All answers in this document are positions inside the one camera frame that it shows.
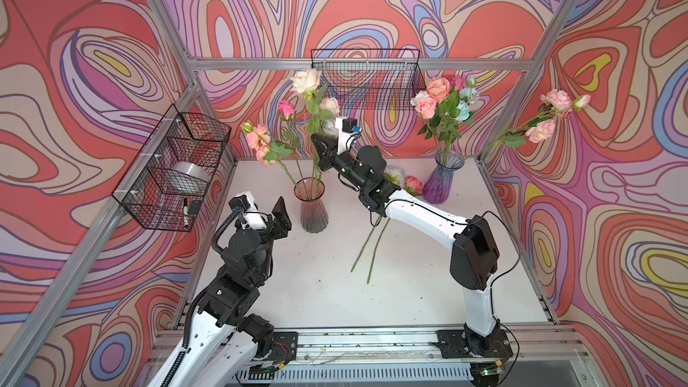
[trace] artificial flower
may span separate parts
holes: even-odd
[[[554,119],[539,122],[535,127],[531,127],[526,131],[526,136],[530,142],[540,143],[549,139],[554,135],[556,122]]]
[[[253,127],[253,132],[246,134],[246,143],[249,148],[257,149],[260,146],[265,146],[270,143],[270,133],[268,133],[268,126],[259,124]]]
[[[398,166],[387,165],[387,167],[384,168],[384,177],[390,183],[401,187],[404,185],[404,182],[406,182],[406,171]]]
[[[459,75],[452,75],[451,77],[447,78],[449,83],[454,86],[455,90],[460,90],[464,87],[464,84],[466,83],[466,80],[461,78]]]
[[[435,98],[437,103],[441,104],[442,101],[449,96],[449,91],[452,89],[447,78],[435,78],[430,82],[428,88],[425,91]]]
[[[320,71],[305,69],[305,71],[297,72],[290,80],[292,80],[292,91],[300,95],[305,92],[314,92],[320,85]]]
[[[416,97],[414,97],[413,99],[411,99],[411,105],[417,106],[417,105],[418,105],[418,101],[419,101],[420,99],[427,99],[428,97],[430,97],[430,95],[428,94],[428,92],[425,91],[425,90],[421,90],[421,91],[419,91],[419,92],[417,93]]]
[[[339,102],[334,97],[324,97],[320,101],[320,109],[321,110],[329,110],[330,112],[332,112],[332,115],[338,116],[339,115]]]
[[[261,146],[256,148],[256,159],[262,164],[263,166],[270,166],[274,165],[276,161],[270,160],[270,161],[265,161],[264,157],[267,153],[270,152],[270,148]]]
[[[277,105],[277,110],[284,114],[285,119],[289,119],[290,116],[294,115],[294,106],[288,100],[283,100]]]
[[[580,111],[590,103],[590,95],[582,95],[573,102],[573,107],[576,111]]]
[[[456,117],[458,121],[466,121],[469,119],[470,116],[470,110],[469,110],[469,104],[466,103],[465,101],[460,101],[459,105],[456,107],[456,109],[459,109],[461,112],[459,115]]]
[[[420,114],[424,119],[428,120],[435,115],[435,108],[437,107],[437,101],[434,97],[424,97],[417,101],[416,112]]]
[[[477,92],[475,87],[466,87],[465,89],[459,90],[459,96],[461,99],[466,99],[469,104],[474,104],[480,99],[480,93]]]
[[[409,176],[406,178],[406,185],[404,185],[404,190],[410,193],[412,196],[420,196],[423,191],[423,183],[420,182],[415,176]]]
[[[541,95],[540,100],[552,104],[557,114],[566,114],[573,106],[573,101],[564,90],[552,90],[546,95]]]

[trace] black wire basket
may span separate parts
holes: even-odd
[[[177,111],[125,196],[113,196],[142,228],[191,231],[230,133],[215,118]]]
[[[425,90],[417,48],[316,48],[311,67],[322,72],[326,97],[343,110],[411,110],[411,99]]]

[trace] purple glass vase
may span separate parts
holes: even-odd
[[[321,197],[325,184],[317,178],[304,178],[294,187],[294,195],[301,201],[301,227],[308,233],[318,233],[328,226],[328,212]]]
[[[464,158],[454,150],[440,151],[435,154],[435,163],[435,170],[423,185],[423,197],[433,205],[439,205],[449,199],[454,172],[464,165]]]

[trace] white table surface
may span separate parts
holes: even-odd
[[[424,182],[435,165],[433,159],[390,159],[388,163]],[[286,164],[297,176],[296,162]],[[301,167],[310,175],[310,161],[301,161]],[[284,171],[279,166],[266,168],[257,161],[239,162],[228,200],[248,190],[259,209],[270,212],[284,196],[292,220],[289,236],[274,242],[274,273],[260,288],[260,297],[249,314],[262,316],[276,328],[424,326],[466,321],[463,288],[449,274],[450,253],[397,220],[390,221],[380,241],[370,284],[366,285],[368,269],[386,219],[376,228],[351,273],[372,228],[369,212],[355,192],[339,183],[334,170],[325,172],[322,180],[326,187],[322,199],[330,222],[322,232],[309,234],[299,223],[300,202]],[[475,161],[467,159],[455,173],[452,195],[440,207],[472,218],[486,210],[498,214],[494,205]],[[229,213],[225,203],[220,222]],[[498,275],[513,265],[517,252],[502,224],[489,214],[486,219],[500,250]],[[221,237],[221,247],[227,245],[233,230],[230,227]],[[222,259],[210,250],[196,293],[214,279],[221,265]],[[502,322],[547,321],[521,264],[496,281],[493,292],[495,313]]]

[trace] swirling patterned wall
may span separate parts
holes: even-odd
[[[167,0],[182,39],[197,57],[309,57],[312,48],[400,48],[424,57],[530,57],[560,0]],[[442,71],[428,71],[432,78]],[[478,124],[456,143],[475,154],[517,79],[517,73],[473,73],[483,92]],[[199,77],[222,120],[267,123],[280,134],[276,108],[290,99],[285,71],[207,71]],[[429,154],[416,137],[420,122],[409,111],[346,110],[363,125],[364,142],[386,155]],[[305,124],[299,126],[305,135]],[[250,150],[236,134],[235,154]],[[311,147],[304,144],[302,155]]]
[[[0,0],[0,352],[184,89],[145,0]],[[226,174],[190,234],[122,221],[23,385],[134,383]]]
[[[519,116],[552,87],[592,103],[489,163],[557,314],[611,386],[688,385],[686,26],[688,0],[581,0]]]

